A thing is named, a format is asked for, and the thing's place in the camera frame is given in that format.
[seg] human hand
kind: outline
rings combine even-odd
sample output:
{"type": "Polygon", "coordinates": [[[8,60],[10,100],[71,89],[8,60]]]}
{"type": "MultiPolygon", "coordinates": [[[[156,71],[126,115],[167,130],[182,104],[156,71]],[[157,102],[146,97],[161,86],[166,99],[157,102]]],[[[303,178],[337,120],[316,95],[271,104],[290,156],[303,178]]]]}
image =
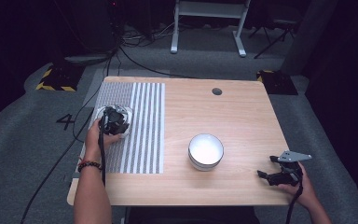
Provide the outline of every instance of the human hand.
{"type": "MultiPolygon", "coordinates": [[[[98,145],[98,139],[100,137],[99,128],[100,119],[94,120],[86,136],[86,153],[83,158],[84,161],[99,161],[101,158],[101,150],[98,145]]],[[[120,140],[120,134],[108,135],[103,134],[103,148],[107,149],[111,144],[120,140]]]]}
{"type": "MultiPolygon", "coordinates": [[[[311,206],[315,204],[319,204],[319,200],[316,197],[315,190],[310,182],[310,178],[308,177],[307,171],[305,170],[304,166],[299,162],[299,166],[301,167],[303,173],[302,185],[303,185],[303,192],[297,199],[297,202],[304,206],[305,208],[309,209],[311,206]]],[[[280,184],[278,185],[279,189],[283,189],[287,193],[291,195],[295,195],[298,191],[299,184],[295,187],[291,185],[280,184]]]]}

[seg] wooden table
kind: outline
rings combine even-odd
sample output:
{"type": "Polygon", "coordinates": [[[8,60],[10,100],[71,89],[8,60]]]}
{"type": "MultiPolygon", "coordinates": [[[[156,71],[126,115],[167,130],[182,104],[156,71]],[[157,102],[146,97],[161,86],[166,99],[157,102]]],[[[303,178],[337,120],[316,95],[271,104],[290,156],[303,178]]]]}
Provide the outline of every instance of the wooden table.
{"type": "MultiPolygon", "coordinates": [[[[165,83],[164,172],[106,174],[112,205],[289,204],[288,196],[256,173],[280,172],[269,156],[288,149],[261,82],[186,78],[107,77],[105,82],[165,83]],[[223,93],[214,95],[213,88],[223,93]],[[210,172],[196,170],[187,148],[199,133],[222,142],[225,154],[210,172]]],[[[67,201],[73,204],[78,179],[67,201]]]]}

